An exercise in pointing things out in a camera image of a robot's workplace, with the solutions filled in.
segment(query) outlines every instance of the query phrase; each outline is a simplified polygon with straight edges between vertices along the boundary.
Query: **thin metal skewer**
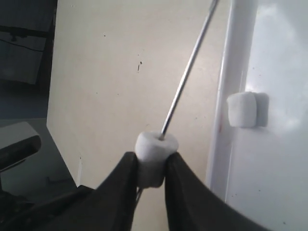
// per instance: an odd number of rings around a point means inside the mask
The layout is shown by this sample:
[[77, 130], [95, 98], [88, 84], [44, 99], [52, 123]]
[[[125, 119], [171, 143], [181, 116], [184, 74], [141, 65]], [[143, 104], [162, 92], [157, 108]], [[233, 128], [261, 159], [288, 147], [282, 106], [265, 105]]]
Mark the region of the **thin metal skewer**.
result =
[[183, 76], [181, 78], [181, 81], [180, 81], [180, 84], [178, 86], [177, 92], [175, 93], [173, 102], [171, 104], [171, 107], [169, 109], [168, 115], [166, 117], [165, 123], [163, 125], [162, 130], [161, 130], [161, 135], [159, 137], [159, 139], [161, 141], [164, 139], [165, 134], [166, 134], [166, 132], [168, 130], [169, 124], [171, 122], [171, 119], [173, 117], [175, 109], [176, 109], [176, 107], [178, 105], [179, 99], [180, 99], [181, 94], [183, 92], [183, 89], [185, 87], [185, 84], [186, 84], [186, 81], [188, 79], [188, 76], [189, 76], [189, 74], [190, 74], [190, 72], [192, 70], [194, 61], [195, 61], [195, 59], [196, 59], [196, 57], [198, 55], [199, 49], [201, 47], [201, 44], [202, 44], [202, 41], [203, 41], [203, 38], [204, 38], [204, 35], [205, 35], [206, 31], [207, 31], [208, 25], [210, 24], [210, 21], [212, 19], [213, 14], [214, 14], [214, 11], [215, 11], [215, 8], [217, 6], [217, 3], [218, 3], [218, 0], [213, 0], [212, 3], [211, 3], [211, 6], [209, 8], [209, 13], [208, 13], [207, 17], [205, 18], [205, 21], [203, 23], [201, 32], [200, 32], [199, 37], [198, 37], [198, 39], [196, 41], [196, 44], [195, 44], [195, 46], [193, 48], [193, 52], [192, 52], [192, 54], [191, 54], [191, 56], [189, 58], [189, 61], [188, 61], [187, 66], [185, 68], [184, 74], [183, 74]]

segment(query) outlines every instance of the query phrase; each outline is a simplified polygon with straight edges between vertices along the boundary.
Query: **white marshmallow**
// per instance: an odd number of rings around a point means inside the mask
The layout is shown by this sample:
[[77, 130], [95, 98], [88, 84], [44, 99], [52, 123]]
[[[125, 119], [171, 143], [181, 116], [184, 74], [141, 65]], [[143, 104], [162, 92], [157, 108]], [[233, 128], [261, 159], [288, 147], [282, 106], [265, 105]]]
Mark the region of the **white marshmallow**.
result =
[[178, 150], [179, 143], [171, 134], [166, 134], [163, 141], [158, 138], [160, 132], [142, 132], [137, 138], [135, 153], [139, 160], [139, 188], [158, 188], [165, 177], [165, 162]]
[[229, 123], [232, 127], [251, 128], [256, 125], [257, 102], [254, 93], [240, 92], [227, 99]]

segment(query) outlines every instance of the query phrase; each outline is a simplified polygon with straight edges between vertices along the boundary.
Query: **black cable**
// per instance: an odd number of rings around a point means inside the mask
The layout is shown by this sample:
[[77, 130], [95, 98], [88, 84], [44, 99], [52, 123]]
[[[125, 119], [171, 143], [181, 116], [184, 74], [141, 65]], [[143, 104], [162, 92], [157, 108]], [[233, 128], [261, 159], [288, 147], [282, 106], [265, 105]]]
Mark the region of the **black cable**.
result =
[[6, 42], [6, 43], [11, 44], [11, 45], [16, 46], [16, 47], [23, 47], [23, 48], [26, 48], [26, 49], [31, 50], [31, 51], [44, 52], [44, 50], [32, 49], [32, 48], [29, 48], [29, 47], [26, 47], [26, 46], [23, 46], [23, 45], [19, 45], [19, 44], [15, 44], [15, 43], [3, 40], [3, 39], [0, 39], [0, 41]]

